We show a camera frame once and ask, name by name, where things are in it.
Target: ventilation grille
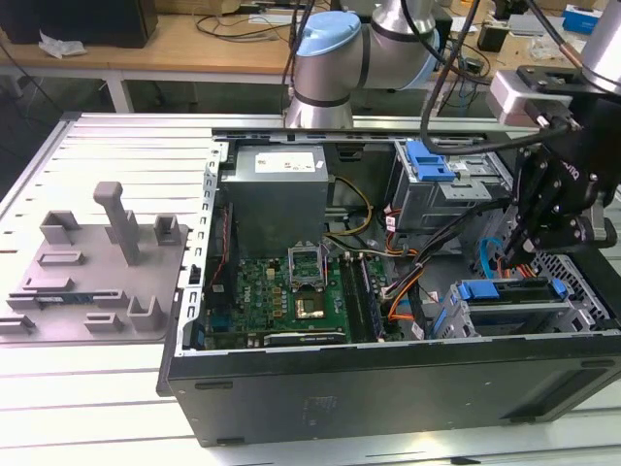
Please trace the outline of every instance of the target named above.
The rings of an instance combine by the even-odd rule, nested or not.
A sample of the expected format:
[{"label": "ventilation grille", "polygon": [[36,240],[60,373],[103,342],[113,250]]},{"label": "ventilation grille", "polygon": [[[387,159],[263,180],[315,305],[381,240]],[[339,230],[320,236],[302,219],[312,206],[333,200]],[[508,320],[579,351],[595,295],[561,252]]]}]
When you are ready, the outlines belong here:
[{"label": "ventilation grille", "polygon": [[539,272],[539,275],[549,279],[560,279],[573,288],[573,300],[581,301],[589,310],[589,314],[596,321],[609,319],[610,316],[595,293],[573,266],[572,261],[566,255],[552,255],[538,252],[531,266]]}]

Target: yellow cable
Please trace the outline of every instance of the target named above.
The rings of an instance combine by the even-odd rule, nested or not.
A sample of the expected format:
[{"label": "yellow cable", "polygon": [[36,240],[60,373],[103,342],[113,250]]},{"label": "yellow cable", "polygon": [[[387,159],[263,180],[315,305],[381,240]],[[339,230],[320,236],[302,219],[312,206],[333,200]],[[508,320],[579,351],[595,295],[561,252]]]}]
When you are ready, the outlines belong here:
[{"label": "yellow cable", "polygon": [[335,232],[326,233],[326,236],[355,235],[356,233],[363,231],[371,223],[371,219],[373,218],[373,206],[371,205],[371,202],[369,202],[369,199],[367,198],[367,196],[365,196],[364,193],[360,189],[358,189],[354,185],[354,183],[352,183],[350,180],[343,178],[343,177],[335,177],[335,180],[340,180],[341,182],[347,184],[351,189],[353,189],[362,198],[363,201],[365,201],[365,204],[367,205],[367,217],[365,218],[364,223],[356,228],[351,228],[350,230],[345,230],[345,231],[335,231]]}]

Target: slotted metal table surface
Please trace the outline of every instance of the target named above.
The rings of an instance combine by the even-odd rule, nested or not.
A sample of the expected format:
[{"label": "slotted metal table surface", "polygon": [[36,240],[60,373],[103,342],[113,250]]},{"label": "slotted metal table surface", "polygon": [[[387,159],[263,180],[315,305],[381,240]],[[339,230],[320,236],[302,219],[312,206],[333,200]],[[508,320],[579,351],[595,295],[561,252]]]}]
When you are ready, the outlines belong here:
[{"label": "slotted metal table surface", "polygon": [[[43,239],[38,226],[47,211],[72,210],[80,223],[105,221],[92,201],[99,181],[123,183],[123,203],[139,223],[174,213],[192,227],[210,128],[244,124],[280,126],[270,116],[82,115],[61,121],[0,204],[0,310]],[[415,130],[418,120],[356,124]],[[492,120],[438,124],[500,128]],[[620,208],[615,201],[612,209]],[[614,263],[616,251],[608,256],[621,265]],[[202,449],[176,400],[155,393],[162,348],[0,348],[0,464],[442,465],[454,457],[486,465],[621,463],[621,382],[550,424]]]}]

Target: label on power supply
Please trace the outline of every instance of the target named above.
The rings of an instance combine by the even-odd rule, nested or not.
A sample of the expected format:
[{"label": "label on power supply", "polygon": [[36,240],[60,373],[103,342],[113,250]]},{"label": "label on power supply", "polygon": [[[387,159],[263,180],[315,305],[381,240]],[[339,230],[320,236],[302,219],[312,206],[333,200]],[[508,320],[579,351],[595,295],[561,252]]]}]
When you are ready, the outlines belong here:
[{"label": "label on power supply", "polygon": [[388,216],[386,218],[386,230],[392,231],[393,233],[397,231],[397,220],[393,216]]},{"label": "label on power supply", "polygon": [[312,152],[261,152],[254,157],[255,173],[313,173],[314,170]]}]

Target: motherboard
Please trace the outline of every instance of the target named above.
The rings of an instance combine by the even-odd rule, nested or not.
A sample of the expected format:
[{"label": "motherboard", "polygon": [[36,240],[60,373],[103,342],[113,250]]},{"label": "motherboard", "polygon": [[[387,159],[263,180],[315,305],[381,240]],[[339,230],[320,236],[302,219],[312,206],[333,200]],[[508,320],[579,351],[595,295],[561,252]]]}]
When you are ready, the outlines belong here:
[{"label": "motherboard", "polygon": [[383,330],[376,298],[387,281],[381,260],[316,251],[241,259],[235,304],[208,311],[206,348],[377,341]]}]

